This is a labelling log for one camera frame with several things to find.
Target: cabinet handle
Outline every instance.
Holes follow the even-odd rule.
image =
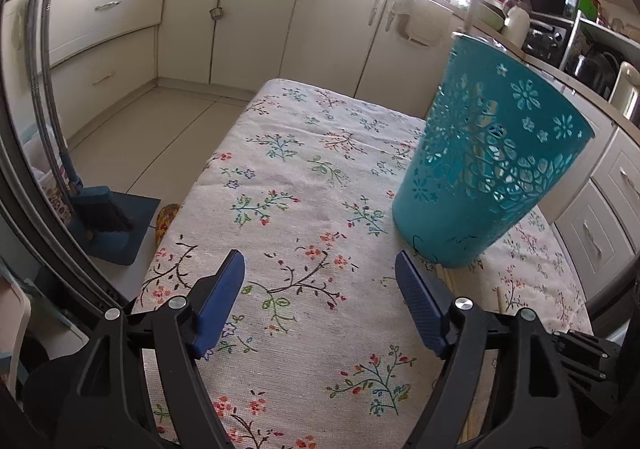
[[[15,13],[15,25],[12,32],[12,39],[14,41],[14,48],[20,50],[24,45],[24,16],[22,9],[19,9]]]
[[[589,238],[591,244],[595,247],[596,252],[598,253],[598,257],[601,257],[602,251],[600,250],[599,246],[597,246],[596,240],[593,238],[593,233],[591,232],[591,230],[589,229],[589,226],[587,225],[587,220],[582,222],[582,228],[584,229],[584,232],[587,234],[587,238]]]
[[[386,19],[385,32],[389,31],[389,29],[391,28],[391,24],[394,22],[395,18],[396,18],[396,13],[393,12],[393,10],[390,10],[389,17]]]
[[[369,15],[369,26],[373,25],[373,20],[376,17],[376,14],[378,13],[378,4],[380,3],[380,0],[376,0],[375,2],[373,2],[373,7],[371,8],[371,14]]]
[[[111,7],[115,7],[122,3],[122,0],[118,0],[117,2],[109,2],[108,4],[98,5],[94,10],[103,10],[103,9],[111,9]]]
[[[638,188],[636,188],[636,184],[634,183],[633,180],[631,180],[629,178],[629,175],[626,174],[625,170],[620,168],[620,174],[622,175],[622,179],[626,182],[626,184],[635,191],[636,195],[638,195],[638,198],[640,198],[640,191],[638,190]]]
[[[109,77],[112,77],[113,74],[115,74],[116,71],[115,70],[111,70],[111,73],[108,73],[106,76],[101,77],[100,79],[98,79],[97,81],[92,82],[92,85],[96,86],[98,83],[101,83],[102,81],[107,80]]]

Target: drawer handle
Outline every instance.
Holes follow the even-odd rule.
[[[584,228],[584,232],[587,234],[587,238],[589,238],[589,241],[595,247],[596,252],[598,253],[598,257],[602,257],[602,251],[600,250],[599,246],[596,244],[595,238],[593,238],[593,233],[591,232],[591,230],[589,229],[589,226],[587,225],[587,220],[582,222],[582,228]]]
[[[111,7],[115,7],[116,5],[119,5],[121,3],[122,3],[122,0],[119,0],[117,2],[109,2],[108,4],[98,5],[97,7],[95,7],[94,10],[111,9]]]
[[[396,18],[396,13],[393,12],[393,10],[390,10],[389,17],[386,19],[385,32],[389,31],[389,29],[391,28],[391,24],[394,22],[395,18]]]
[[[111,70],[110,73],[108,73],[106,76],[98,79],[97,81],[92,82],[92,85],[96,86],[98,83],[101,83],[102,81],[107,80],[109,77],[113,77],[113,75],[116,73],[115,70]]]
[[[624,169],[620,168],[620,174],[622,175],[622,178],[626,182],[626,184],[631,189],[633,189],[636,195],[638,195],[638,198],[640,198],[640,191],[638,191],[638,189],[636,188],[636,184],[634,184],[634,181],[629,178],[629,175],[625,173]]]
[[[376,17],[376,14],[378,13],[378,4],[380,3],[380,0],[376,0],[373,3],[373,7],[371,8],[371,14],[369,15],[369,26],[373,25],[373,20]]]

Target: white kitchen cabinet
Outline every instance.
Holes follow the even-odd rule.
[[[618,129],[592,175],[640,251],[640,148]]]
[[[353,97],[386,0],[297,0],[280,76]]]
[[[158,76],[208,83],[218,0],[164,0],[158,30]]]
[[[296,0],[220,0],[212,84],[257,91],[278,77]]]
[[[546,221],[549,223],[558,219],[580,188],[582,188],[584,182],[593,171],[596,162],[607,147],[614,131],[611,120],[597,106],[591,104],[569,87],[565,87],[562,94],[587,119],[595,137],[587,143],[571,167],[538,204]]]
[[[634,257],[615,214],[588,181],[556,222],[587,299],[596,296]]]
[[[51,0],[52,65],[94,44],[158,25],[162,0]]]
[[[395,1],[388,0],[382,13],[356,99],[424,118],[449,57],[450,35],[460,20],[450,15],[449,31],[440,44],[424,46],[398,32],[398,19],[392,12]]]
[[[51,70],[64,136],[156,77],[154,29],[146,28],[73,56]]]
[[[2,77],[11,117],[20,136],[35,116],[24,63],[24,19],[28,0],[9,0],[2,8]]]

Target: white container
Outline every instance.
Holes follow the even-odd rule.
[[[529,31],[529,22],[529,15],[525,10],[520,7],[511,7],[500,33],[521,48]]]

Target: cabinet drawer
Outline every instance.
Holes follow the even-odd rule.
[[[132,30],[160,23],[162,0],[51,0],[51,64]]]
[[[592,178],[640,250],[640,148],[618,129]]]
[[[634,257],[620,222],[591,180],[556,226],[587,299],[612,282]]]
[[[593,171],[596,162],[613,134],[613,124],[597,106],[565,87],[562,94],[569,99],[591,125],[595,137],[584,147],[578,158],[538,206],[547,222],[555,222]]]
[[[154,30],[146,28],[82,52],[53,68],[62,132],[69,139],[91,119],[156,76]]]

